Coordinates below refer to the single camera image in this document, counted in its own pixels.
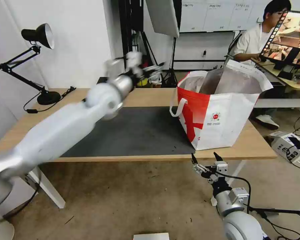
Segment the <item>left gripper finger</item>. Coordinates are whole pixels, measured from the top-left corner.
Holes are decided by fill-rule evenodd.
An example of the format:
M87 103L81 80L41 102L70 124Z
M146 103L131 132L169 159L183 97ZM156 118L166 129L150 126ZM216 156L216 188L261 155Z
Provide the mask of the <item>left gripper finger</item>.
M141 75L141 79L151 79L151 78L158 78L161 75L161 71L143 71Z
M162 72L165 62L143 68L143 72Z

